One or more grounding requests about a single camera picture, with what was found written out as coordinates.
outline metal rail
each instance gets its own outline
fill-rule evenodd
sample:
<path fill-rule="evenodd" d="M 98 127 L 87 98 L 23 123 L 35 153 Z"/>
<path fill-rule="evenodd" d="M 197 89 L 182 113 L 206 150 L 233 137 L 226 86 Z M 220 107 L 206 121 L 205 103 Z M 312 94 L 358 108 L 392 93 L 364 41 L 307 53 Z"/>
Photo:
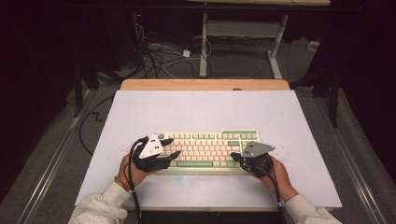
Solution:
<path fill-rule="evenodd" d="M 381 210 L 377 205 L 377 202 L 375 201 L 375 197 L 373 196 L 370 187 L 368 186 L 364 177 L 362 176 L 356 162 L 353 159 L 353 156 L 350 154 L 347 144 L 344 142 L 344 139 L 339 133 L 338 129 L 332 126 L 332 121 L 327 116 L 328 111 L 326 105 L 323 102 L 323 99 L 317 98 L 316 103 L 320 109 L 320 112 L 323 115 L 323 118 L 326 120 L 327 124 L 332 130 L 332 134 L 335 138 L 335 141 L 339 146 L 339 152 L 341 158 L 343 159 L 344 164 L 346 165 L 346 170 L 349 173 L 349 176 L 353 184 L 355 185 L 355 189 L 358 192 L 361 198 L 361 202 L 363 203 L 363 206 L 366 209 L 366 212 L 370 217 L 372 223 L 374 224 L 387 223 L 387 221 L 385 220 L 384 216 L 381 213 Z"/>
<path fill-rule="evenodd" d="M 79 124 L 81 123 L 81 118 L 85 115 L 88 110 L 88 105 L 91 104 L 91 101 L 95 95 L 96 91 L 87 90 L 84 99 L 85 99 L 85 106 L 82 108 L 82 113 L 79 114 L 78 117 L 74 118 L 71 125 L 67 129 L 66 133 L 64 134 L 64 138 L 62 139 L 61 143 L 59 144 L 58 148 L 56 149 L 49 165 L 41 176 L 40 181 L 38 182 L 37 186 L 35 187 L 35 191 L 33 192 L 29 202 L 26 204 L 21 216 L 18 220 L 18 224 L 20 223 L 32 223 L 35 213 L 37 212 L 40 204 L 42 203 L 44 197 L 47 194 L 47 191 L 50 188 L 50 184 L 54 179 L 63 159 L 64 155 L 67 152 L 70 140 L 73 136 L 73 133 L 78 128 Z"/>
<path fill-rule="evenodd" d="M 318 14 L 331 16 L 359 16 L 363 7 L 305 7 L 305 6 L 268 6 L 268 5 L 114 5 L 114 4 L 60 4 L 59 8 L 77 11 L 139 11 L 139 12 L 172 12 L 176 13 L 266 13 L 278 15 Z"/>

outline white sleeve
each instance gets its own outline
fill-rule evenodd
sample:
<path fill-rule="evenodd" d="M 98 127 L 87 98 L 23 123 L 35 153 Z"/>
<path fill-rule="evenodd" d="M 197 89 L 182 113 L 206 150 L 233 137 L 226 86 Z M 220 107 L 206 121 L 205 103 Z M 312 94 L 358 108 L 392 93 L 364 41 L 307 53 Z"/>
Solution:
<path fill-rule="evenodd" d="M 299 194 L 286 202 L 286 209 L 296 224 L 335 224 L 341 223 L 326 209 L 315 207 L 303 195 Z"/>
<path fill-rule="evenodd" d="M 128 214 L 121 205 L 130 196 L 120 185 L 112 182 L 103 193 L 92 193 L 81 200 L 73 211 L 69 224 L 120 224 L 120 220 Z"/>

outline hand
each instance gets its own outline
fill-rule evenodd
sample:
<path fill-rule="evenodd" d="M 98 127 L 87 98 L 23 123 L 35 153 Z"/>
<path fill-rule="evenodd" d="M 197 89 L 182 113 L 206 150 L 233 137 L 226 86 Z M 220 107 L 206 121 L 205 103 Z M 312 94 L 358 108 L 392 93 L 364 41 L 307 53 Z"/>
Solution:
<path fill-rule="evenodd" d="M 275 171 L 276 180 L 279 187 L 280 198 L 284 202 L 287 202 L 288 200 L 296 196 L 298 192 L 290 183 L 288 171 L 286 170 L 285 165 L 281 161 L 275 159 L 274 157 L 271 158 L 274 162 L 274 169 L 271 171 L 270 175 L 273 179 L 275 179 L 275 175 L 274 175 L 274 171 Z M 260 178 L 260 181 L 264 184 L 265 187 L 267 187 L 269 190 L 275 193 L 274 184 L 268 176 L 264 176 Z"/>
<path fill-rule="evenodd" d="M 120 186 L 122 186 L 123 188 L 125 188 L 125 190 L 129 190 L 129 184 L 127 181 L 127 178 L 129 176 L 128 173 L 128 162 L 129 162 L 129 154 L 124 156 L 122 159 L 122 162 L 120 164 L 120 170 L 119 170 L 119 174 L 117 175 L 117 179 L 115 180 L 115 182 L 117 184 L 119 184 Z M 137 169 L 137 167 L 134 165 L 134 163 L 132 162 L 132 181 L 134 183 L 135 186 L 139 185 L 140 183 L 142 183 L 142 181 L 148 176 L 151 175 L 155 172 L 144 172 L 141 171 L 139 169 Z"/>

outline keyboard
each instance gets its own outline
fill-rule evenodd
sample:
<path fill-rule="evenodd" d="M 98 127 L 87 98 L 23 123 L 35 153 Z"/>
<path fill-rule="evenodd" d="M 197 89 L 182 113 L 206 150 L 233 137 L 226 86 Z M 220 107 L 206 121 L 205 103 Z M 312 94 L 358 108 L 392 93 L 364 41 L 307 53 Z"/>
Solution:
<path fill-rule="evenodd" d="M 157 133 L 160 140 L 173 138 L 159 157 L 181 153 L 171 161 L 166 174 L 246 174 L 239 162 L 233 161 L 232 152 L 241 153 L 250 141 L 259 142 L 253 130 L 228 130 L 220 133 Z"/>

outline person's left hand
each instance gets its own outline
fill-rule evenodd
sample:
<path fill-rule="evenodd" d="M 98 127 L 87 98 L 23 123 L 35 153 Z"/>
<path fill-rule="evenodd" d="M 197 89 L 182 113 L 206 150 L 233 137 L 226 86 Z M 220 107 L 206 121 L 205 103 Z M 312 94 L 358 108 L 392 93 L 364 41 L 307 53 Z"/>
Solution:
<path fill-rule="evenodd" d="M 127 154 L 123 157 L 121 164 L 120 164 L 119 174 L 117 175 L 118 178 L 115 180 L 115 182 L 117 184 L 119 184 L 120 186 L 122 186 L 123 188 L 125 188 L 125 190 L 129 190 L 129 184 L 128 184 L 128 180 L 127 180 L 128 174 L 129 174 L 128 173 L 128 161 L 129 161 L 129 154 Z M 131 164 L 132 164 L 132 181 L 135 186 L 142 183 L 142 181 L 148 175 L 155 173 L 155 172 L 146 173 L 144 171 L 137 169 L 137 167 L 134 165 L 133 162 Z"/>

